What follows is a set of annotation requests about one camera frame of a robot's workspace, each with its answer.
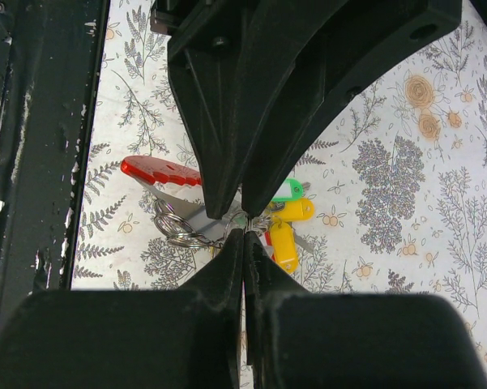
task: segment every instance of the keychain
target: keychain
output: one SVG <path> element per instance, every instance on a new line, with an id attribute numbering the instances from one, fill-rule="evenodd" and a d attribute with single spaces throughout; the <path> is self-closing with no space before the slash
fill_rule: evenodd
<path id="1" fill-rule="evenodd" d="M 265 238 L 274 249 L 272 259 L 287 273 L 293 273 L 299 266 L 299 257 L 290 224 L 283 221 L 274 223 L 265 233 Z"/>
<path id="2" fill-rule="evenodd" d="M 302 184 L 298 180 L 287 178 L 277 190 L 272 198 L 272 202 L 295 201 L 300 199 L 303 193 Z"/>
<path id="3" fill-rule="evenodd" d="M 301 221 L 312 218 L 315 213 L 315 206 L 308 199 L 298 199 L 296 201 L 272 203 L 269 210 L 272 218 L 279 218 L 282 221 Z"/>

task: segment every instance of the orange flower illustration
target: orange flower illustration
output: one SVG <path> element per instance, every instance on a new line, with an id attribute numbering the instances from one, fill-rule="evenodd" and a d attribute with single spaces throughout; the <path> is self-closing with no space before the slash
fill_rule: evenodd
<path id="1" fill-rule="evenodd" d="M 418 126 L 421 134 L 427 139 L 439 138 L 439 133 L 441 131 L 439 120 L 436 119 L 428 109 L 421 113 Z"/>
<path id="2" fill-rule="evenodd" d="M 461 117 L 459 116 L 459 112 L 453 112 L 450 111 L 447 116 L 448 122 L 453 128 L 460 128 L 461 124 L 463 124 L 463 121 L 461 120 Z"/>
<path id="3" fill-rule="evenodd" d="M 414 108 L 425 109 L 434 102 L 434 89 L 429 81 L 419 75 L 414 75 L 405 84 L 405 96 Z"/>
<path id="4" fill-rule="evenodd" d="M 117 33 L 119 36 L 122 36 L 122 34 L 116 30 L 115 28 L 119 25 L 120 23 L 117 22 L 117 23 L 113 23 L 113 24 L 109 24 L 106 28 L 106 39 L 107 40 L 110 40 L 110 39 L 113 39 L 115 37 L 115 34 Z"/>
<path id="5" fill-rule="evenodd" d="M 456 93 L 455 97 L 460 96 L 463 103 L 471 103 L 475 96 L 472 94 L 473 88 L 468 88 L 468 85 L 462 92 Z"/>

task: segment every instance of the leaf illustration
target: leaf illustration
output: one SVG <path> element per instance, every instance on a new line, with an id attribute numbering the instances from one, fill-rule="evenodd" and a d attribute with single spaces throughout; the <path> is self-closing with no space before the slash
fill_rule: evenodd
<path id="1" fill-rule="evenodd" d="M 405 284 L 407 278 L 405 276 L 400 277 L 398 273 L 394 273 L 391 269 L 389 269 L 389 275 L 387 278 L 389 279 L 388 284 L 390 288 L 386 290 L 386 294 L 410 293 L 412 287 L 414 286 L 413 282 Z"/>
<path id="2" fill-rule="evenodd" d="M 369 226 L 361 241 L 374 253 L 391 253 L 402 241 L 399 219 L 414 215 L 415 193 L 425 180 L 422 152 L 413 141 L 398 135 L 392 152 L 378 139 L 362 142 L 358 149 L 352 166 L 368 186 L 355 212 L 360 223 Z"/>
<path id="3" fill-rule="evenodd" d="M 461 72 L 468 63 L 468 51 L 475 44 L 473 31 L 474 27 L 465 20 L 452 34 L 438 39 L 418 53 L 431 60 L 434 69 L 453 73 L 455 84 L 461 85 Z"/>
<path id="4" fill-rule="evenodd" d="M 457 265 L 457 270 L 471 274 L 465 280 L 472 281 L 470 293 L 462 285 L 456 269 L 445 277 L 446 291 L 458 308 L 469 306 L 478 309 L 477 294 L 487 288 L 487 245 L 481 242 L 487 229 L 487 198 L 468 198 L 471 178 L 466 168 L 440 173 L 442 198 L 438 200 L 438 211 L 442 222 L 452 232 L 453 240 L 448 242 L 448 251 Z"/>
<path id="5" fill-rule="evenodd" d="M 132 38 L 124 44 L 126 55 L 124 63 L 132 79 L 140 77 L 145 83 L 146 61 L 149 58 L 158 61 L 165 53 L 166 41 L 164 36 L 149 31 L 150 18 L 147 17 L 146 12 L 142 12 L 141 6 L 137 11 L 131 10 L 131 17 L 127 12 L 126 21 Z"/>
<path id="6" fill-rule="evenodd" d="M 126 112 L 121 115 L 122 121 L 118 125 L 123 127 L 131 124 L 131 120 L 135 115 L 139 115 L 137 140 L 128 146 L 128 150 L 133 154 L 141 154 L 143 149 L 148 147 L 150 156 L 153 155 L 154 151 L 169 154 L 165 141 L 155 135 L 155 129 L 164 125 L 162 114 L 158 109 L 152 108 L 153 104 L 149 100 L 141 102 L 121 75 L 116 71 L 113 71 L 113 73 L 122 80 L 127 88 L 125 95 Z"/>
<path id="7" fill-rule="evenodd" d="M 175 102 L 173 92 L 171 91 L 171 85 L 169 84 L 167 75 L 162 76 L 160 79 L 160 85 L 156 86 L 156 89 L 152 92 L 152 95 L 168 110 L 171 112 L 177 112 L 177 103 Z"/>
<path id="8" fill-rule="evenodd" d="M 360 94 L 364 105 L 362 116 L 355 109 L 350 109 L 352 119 L 351 136 L 348 138 L 349 145 L 342 152 L 348 150 L 360 135 L 368 135 L 378 128 L 381 119 L 375 113 L 375 110 L 381 108 L 387 99 L 385 96 L 377 96 L 378 86 L 381 82 L 382 79 L 378 79 Z"/>
<path id="9" fill-rule="evenodd" d="M 323 160 L 320 160 L 318 158 L 315 158 L 314 156 L 310 155 L 308 152 L 305 152 L 301 158 L 297 161 L 295 164 L 297 166 L 302 166 L 302 165 L 325 165 L 326 162 Z"/>
<path id="10" fill-rule="evenodd" d="M 101 278 L 102 276 L 102 274 L 94 273 L 80 265 L 74 267 L 74 278 Z"/>
<path id="11" fill-rule="evenodd" d="M 131 274 L 128 271 L 121 272 L 117 270 L 117 279 L 119 285 L 113 282 L 113 288 L 115 290 L 139 290 L 139 286 L 135 282 L 131 282 Z"/>
<path id="12" fill-rule="evenodd" d="M 144 271 L 155 277 L 154 289 L 175 289 L 196 272 L 191 250 L 170 246 L 160 237 L 148 242 L 140 258 L 146 262 Z"/>
<path id="13" fill-rule="evenodd" d="M 327 262 L 326 237 L 304 236 L 314 248 L 313 254 L 298 248 L 299 268 L 293 278 L 311 292 L 322 293 L 331 291 L 331 281 L 335 275 L 333 265 Z"/>
<path id="14" fill-rule="evenodd" d="M 88 162 L 96 158 L 103 150 L 108 147 L 110 147 L 110 143 L 99 143 L 91 146 L 90 152 L 88 153 Z"/>
<path id="15" fill-rule="evenodd" d="M 122 249 L 124 249 L 124 246 L 109 248 L 109 247 L 100 247 L 96 245 L 91 246 L 90 243 L 85 245 L 85 242 L 81 242 L 81 244 L 75 251 L 75 257 L 77 261 L 80 261 L 81 259 L 85 259 L 85 260 L 92 259 L 92 258 L 97 259 L 100 257 L 105 257 L 110 254 L 115 254 L 118 251 L 121 251 Z"/>
<path id="16" fill-rule="evenodd" d="M 83 197 L 88 201 L 88 203 L 92 203 L 92 197 L 89 194 L 89 190 L 91 190 L 96 195 L 100 195 L 100 189 L 98 186 L 105 187 L 105 182 L 109 181 L 109 176 L 117 170 L 121 166 L 120 161 L 110 162 L 105 166 L 100 166 L 99 169 L 88 170 L 87 172 L 87 181 L 85 182 Z"/>
<path id="17" fill-rule="evenodd" d="M 325 140 L 317 139 L 315 142 L 312 143 L 308 150 L 320 150 L 323 148 L 329 148 L 335 146 L 339 142 L 327 142 Z"/>
<path id="18" fill-rule="evenodd" d="M 122 196 L 119 201 L 117 201 L 114 205 L 107 207 L 104 210 L 90 212 L 87 214 L 85 211 L 81 212 L 81 223 L 79 225 L 79 236 L 81 240 L 84 240 L 84 230 L 88 231 L 88 237 L 93 237 L 94 235 L 94 228 L 98 229 L 99 231 L 105 231 L 103 229 L 103 225 L 108 225 L 108 220 L 113 219 L 113 215 L 122 205 L 122 202 L 126 199 L 126 196 Z"/>

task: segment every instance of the chipped paint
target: chipped paint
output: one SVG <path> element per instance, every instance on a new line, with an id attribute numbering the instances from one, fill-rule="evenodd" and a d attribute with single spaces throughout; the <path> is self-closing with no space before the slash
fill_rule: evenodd
<path id="1" fill-rule="evenodd" d="M 84 25 L 87 26 L 87 27 L 92 27 L 87 32 L 88 35 L 91 35 L 91 36 L 95 36 L 96 35 L 97 26 L 96 26 L 96 21 L 95 20 L 93 22 L 86 22 Z"/>
<path id="2" fill-rule="evenodd" d="M 66 250 L 67 249 L 68 249 L 68 239 L 65 237 L 65 239 L 63 239 L 63 243 L 62 243 L 62 254 L 61 254 L 62 259 L 66 258 Z"/>
<path id="3" fill-rule="evenodd" d="M 36 257 L 34 258 L 34 270 L 38 271 L 40 269 L 40 251 L 36 252 Z"/>
<path id="4" fill-rule="evenodd" d="M 47 283 L 45 284 L 45 289 L 49 288 L 50 275 L 52 274 L 51 271 L 52 271 L 52 262 L 49 262 L 49 270 L 47 270 Z"/>
<path id="5" fill-rule="evenodd" d="M 25 92 L 25 96 L 23 97 L 23 113 L 22 113 L 21 125 L 19 128 L 18 151 L 16 152 L 15 166 L 14 166 L 13 172 L 11 174 L 11 181 L 13 183 L 16 182 L 16 178 L 18 176 L 19 162 L 22 159 L 23 147 L 25 146 L 25 132 L 27 130 L 27 120 L 29 118 L 29 111 L 31 109 L 31 92 L 32 92 L 32 89 L 34 89 L 34 83 L 31 84 L 31 86 Z"/>
<path id="6" fill-rule="evenodd" d="M 72 221 L 72 215 L 74 215 L 74 211 L 72 211 L 72 208 L 68 208 L 68 212 L 66 213 L 66 218 L 65 218 L 66 229 L 68 229 L 70 222 Z"/>
<path id="7" fill-rule="evenodd" d="M 72 174 L 70 175 L 70 183 L 72 184 L 72 186 L 75 185 L 76 183 L 76 180 L 74 178 L 74 175 L 79 171 L 79 164 L 78 162 L 76 161 L 74 163 L 74 167 L 72 168 Z"/>

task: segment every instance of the screw hole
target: screw hole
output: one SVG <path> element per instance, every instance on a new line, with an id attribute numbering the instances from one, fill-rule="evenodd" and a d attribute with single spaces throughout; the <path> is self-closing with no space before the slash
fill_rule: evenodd
<path id="1" fill-rule="evenodd" d="M 426 26 L 417 28 L 409 36 L 411 41 L 420 41 L 422 39 L 428 38 L 438 30 L 438 26 L 435 24 L 427 24 Z"/>

